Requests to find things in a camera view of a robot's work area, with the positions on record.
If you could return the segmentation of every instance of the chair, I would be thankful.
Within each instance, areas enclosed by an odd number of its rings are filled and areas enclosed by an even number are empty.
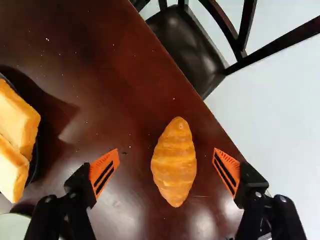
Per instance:
[[[318,16],[247,55],[257,0],[244,0],[239,33],[215,0],[199,0],[221,28],[235,55],[237,62],[228,66],[188,7],[188,0],[178,0],[170,7],[166,0],[158,2],[160,12],[146,23],[203,100],[226,76],[320,32]]]
[[[150,2],[150,0],[130,0],[130,2],[135,7],[135,9],[140,12],[141,9],[143,9],[145,5]]]

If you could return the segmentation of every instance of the dark wood table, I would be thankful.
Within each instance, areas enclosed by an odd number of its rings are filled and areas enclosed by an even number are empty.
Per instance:
[[[39,179],[21,203],[64,194],[84,162],[118,148],[120,166],[88,211],[98,240],[215,240],[242,216],[212,166],[214,147],[243,156],[128,0],[6,0],[0,72],[42,116]],[[171,207],[150,161],[170,120],[185,118],[197,175]],[[13,206],[1,195],[0,212]]]

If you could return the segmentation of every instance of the plate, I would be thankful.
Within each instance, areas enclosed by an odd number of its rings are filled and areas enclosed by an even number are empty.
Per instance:
[[[24,240],[30,221],[30,217],[17,213],[0,215],[0,239]]]
[[[1,73],[0,73],[0,79],[4,79],[6,81],[6,83],[20,96],[20,94],[17,91],[16,87]],[[32,183],[33,180],[36,179],[36,174],[38,172],[37,171],[38,170],[38,166],[39,166],[38,136],[39,136],[39,128],[38,128],[38,133],[37,133],[37,136],[36,136],[36,139],[35,139],[35,144],[33,146],[32,159],[30,161],[28,178],[26,179],[24,187],[26,187],[28,184]]]

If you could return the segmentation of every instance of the chair leg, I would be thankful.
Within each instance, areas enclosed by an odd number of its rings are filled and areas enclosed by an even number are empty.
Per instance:
[[[138,12],[140,12],[149,2],[150,0],[138,0],[134,4],[134,7]]]
[[[165,10],[168,7],[167,0],[159,0],[160,11]]]
[[[244,57],[237,63],[229,66],[225,70],[226,75],[230,75],[246,66],[249,66],[255,62],[258,62],[272,54],[275,54],[281,50],[284,50],[292,45],[300,43],[308,38],[311,38],[320,33],[320,16],[306,22],[305,24],[298,26],[294,30],[286,33],[285,35],[277,38],[269,44],[263,46],[259,50]]]

